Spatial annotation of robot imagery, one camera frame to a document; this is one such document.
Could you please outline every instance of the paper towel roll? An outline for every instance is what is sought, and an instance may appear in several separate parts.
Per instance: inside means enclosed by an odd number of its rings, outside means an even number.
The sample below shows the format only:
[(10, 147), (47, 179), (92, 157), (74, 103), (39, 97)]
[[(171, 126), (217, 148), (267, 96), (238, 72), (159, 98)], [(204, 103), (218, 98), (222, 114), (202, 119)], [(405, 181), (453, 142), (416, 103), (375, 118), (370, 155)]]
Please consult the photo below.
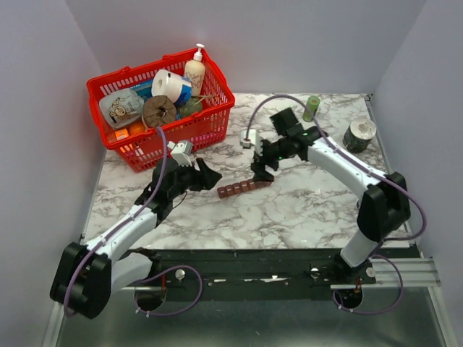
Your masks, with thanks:
[(191, 83), (186, 77), (161, 69), (154, 77), (151, 94), (165, 95), (175, 106), (183, 106), (191, 98)]

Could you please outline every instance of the brown brick toy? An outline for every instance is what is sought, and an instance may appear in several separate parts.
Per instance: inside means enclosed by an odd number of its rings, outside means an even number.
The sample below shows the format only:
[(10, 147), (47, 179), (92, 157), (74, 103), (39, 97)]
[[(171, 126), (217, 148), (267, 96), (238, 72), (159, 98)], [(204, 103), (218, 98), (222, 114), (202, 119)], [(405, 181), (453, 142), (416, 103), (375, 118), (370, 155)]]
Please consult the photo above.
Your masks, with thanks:
[(233, 183), (229, 186), (217, 188), (218, 197), (221, 199), (225, 197), (232, 197), (233, 195), (249, 192), (251, 190), (256, 190), (258, 188), (268, 187), (272, 182), (259, 181), (254, 182), (252, 179), (247, 181), (241, 181), (240, 183)]

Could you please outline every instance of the pump dispenser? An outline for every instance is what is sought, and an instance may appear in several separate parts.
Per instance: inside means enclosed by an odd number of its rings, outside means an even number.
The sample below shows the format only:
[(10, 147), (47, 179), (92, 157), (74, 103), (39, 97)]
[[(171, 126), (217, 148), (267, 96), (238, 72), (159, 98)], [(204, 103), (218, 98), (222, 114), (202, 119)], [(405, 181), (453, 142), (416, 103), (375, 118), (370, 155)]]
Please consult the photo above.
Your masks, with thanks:
[(201, 87), (203, 86), (205, 66), (201, 62), (203, 60), (203, 54), (201, 50), (204, 45), (197, 43), (197, 52), (193, 55), (193, 59), (185, 64), (184, 76), (191, 82), (191, 96), (199, 96), (201, 94)]

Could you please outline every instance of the red basket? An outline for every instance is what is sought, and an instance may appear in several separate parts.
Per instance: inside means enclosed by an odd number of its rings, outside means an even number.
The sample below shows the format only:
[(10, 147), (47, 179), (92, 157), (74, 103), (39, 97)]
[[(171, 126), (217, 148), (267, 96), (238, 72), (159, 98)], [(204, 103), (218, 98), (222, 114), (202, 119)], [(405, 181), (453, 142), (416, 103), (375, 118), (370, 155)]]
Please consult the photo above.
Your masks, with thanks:
[[(125, 67), (87, 82), (90, 111), (93, 121), (100, 130), (103, 144), (109, 150), (115, 150), (133, 171), (140, 172), (156, 165), (162, 157), (161, 138), (157, 135), (156, 129), (149, 129), (143, 134), (116, 140), (114, 130), (103, 118), (98, 102), (116, 90), (153, 79), (159, 69), (166, 69), (183, 75), (185, 64), (193, 58), (194, 52), (196, 52), (196, 48), (163, 56), (160, 61), (133, 69)], [(201, 95), (215, 96), (203, 100), (203, 111), (162, 127), (168, 141), (189, 140), (193, 143), (193, 150), (210, 146), (225, 138), (230, 109), (234, 106), (234, 96), (226, 85), (224, 75), (204, 50), (203, 63), (205, 65), (205, 77)]]

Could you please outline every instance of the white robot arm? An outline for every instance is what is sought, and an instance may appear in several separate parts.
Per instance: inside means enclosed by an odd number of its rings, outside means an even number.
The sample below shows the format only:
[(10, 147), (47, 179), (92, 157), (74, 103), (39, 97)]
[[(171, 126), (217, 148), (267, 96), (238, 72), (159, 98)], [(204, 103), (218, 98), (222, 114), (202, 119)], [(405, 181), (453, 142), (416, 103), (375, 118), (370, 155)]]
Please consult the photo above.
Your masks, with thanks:
[[(87, 257), (85, 267), (70, 289), (68, 306), (86, 317), (96, 317), (111, 293), (148, 277), (153, 269), (153, 259), (142, 252), (127, 252), (130, 247), (166, 219), (176, 197), (187, 189), (210, 190), (221, 179), (222, 175), (207, 167), (202, 158), (197, 158), (198, 170), (195, 168), (189, 159), (191, 142), (180, 141), (176, 145), (170, 142), (168, 147), (171, 158), (167, 158), (163, 177), (161, 160), (153, 171), (152, 182), (119, 222), (86, 244), (71, 243), (64, 249), (50, 290), (54, 301), (64, 303), (71, 278)], [(150, 200), (160, 180), (160, 188)]]
[[(338, 145), (334, 144), (332, 147), (317, 127), (303, 129), (290, 108), (273, 115), (271, 121), (281, 136), (275, 142), (262, 140), (255, 130), (250, 130), (248, 136), (246, 130), (241, 133), (242, 146), (255, 148), (254, 161), (251, 164), (255, 174), (254, 181), (273, 181), (273, 175), (267, 172), (266, 166), (277, 170), (280, 160), (298, 155), (301, 160), (327, 170), (351, 189), (359, 199), (359, 230), (341, 250), (337, 262), (343, 273), (355, 271), (389, 233), (410, 217), (408, 199), (373, 176), (384, 177), (407, 189), (404, 177), (397, 172), (388, 175), (363, 163)], [(369, 171), (361, 171), (343, 156)]]

